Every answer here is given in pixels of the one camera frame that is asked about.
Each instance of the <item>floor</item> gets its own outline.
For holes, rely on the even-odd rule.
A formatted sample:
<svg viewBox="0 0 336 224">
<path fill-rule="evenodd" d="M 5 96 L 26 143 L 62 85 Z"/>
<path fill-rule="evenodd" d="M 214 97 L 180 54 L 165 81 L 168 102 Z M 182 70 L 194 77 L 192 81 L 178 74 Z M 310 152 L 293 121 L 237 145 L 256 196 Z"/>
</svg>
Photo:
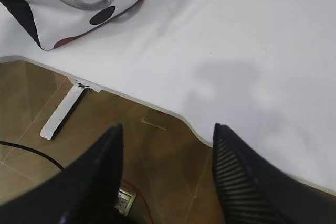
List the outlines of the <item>floor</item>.
<svg viewBox="0 0 336 224">
<path fill-rule="evenodd" d="M 71 88 L 30 63 L 0 64 L 0 140 L 42 151 L 68 166 L 111 125 L 124 125 L 124 176 L 146 198 L 155 224 L 224 223 L 211 174 L 211 148 L 179 119 L 167 131 L 142 123 L 149 108 L 107 92 L 87 92 L 54 140 L 39 132 Z M 49 161 L 0 146 L 0 205 L 59 172 Z M 131 215 L 148 223 L 137 198 Z"/>
</svg>

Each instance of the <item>white metal desk leg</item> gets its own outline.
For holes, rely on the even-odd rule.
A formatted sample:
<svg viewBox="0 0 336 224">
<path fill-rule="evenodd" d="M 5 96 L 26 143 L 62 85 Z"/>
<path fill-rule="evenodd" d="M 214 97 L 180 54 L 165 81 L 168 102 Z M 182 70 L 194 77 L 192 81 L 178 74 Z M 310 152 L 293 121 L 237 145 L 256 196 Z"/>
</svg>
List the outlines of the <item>white metal desk leg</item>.
<svg viewBox="0 0 336 224">
<path fill-rule="evenodd" d="M 43 126 L 40 136 L 50 140 L 56 131 L 57 127 L 61 124 L 63 119 L 66 117 L 72 106 L 75 104 L 77 99 L 83 93 L 86 87 L 78 87 L 74 85 L 68 94 L 64 97 L 62 102 L 59 104 L 57 109 L 53 112 L 49 120 Z"/>
</svg>

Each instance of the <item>electrical outlet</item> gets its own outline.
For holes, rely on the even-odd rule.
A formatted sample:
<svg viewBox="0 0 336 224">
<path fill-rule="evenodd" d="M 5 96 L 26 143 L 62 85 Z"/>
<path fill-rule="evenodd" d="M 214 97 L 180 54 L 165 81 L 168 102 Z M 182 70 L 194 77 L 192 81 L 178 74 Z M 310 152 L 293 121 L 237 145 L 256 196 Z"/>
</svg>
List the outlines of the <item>electrical outlet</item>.
<svg viewBox="0 0 336 224">
<path fill-rule="evenodd" d="M 115 208 L 119 210 L 119 213 L 127 216 L 136 196 L 137 194 L 135 192 L 130 191 L 129 189 L 120 188 L 118 193 L 118 203 L 115 205 Z"/>
</svg>

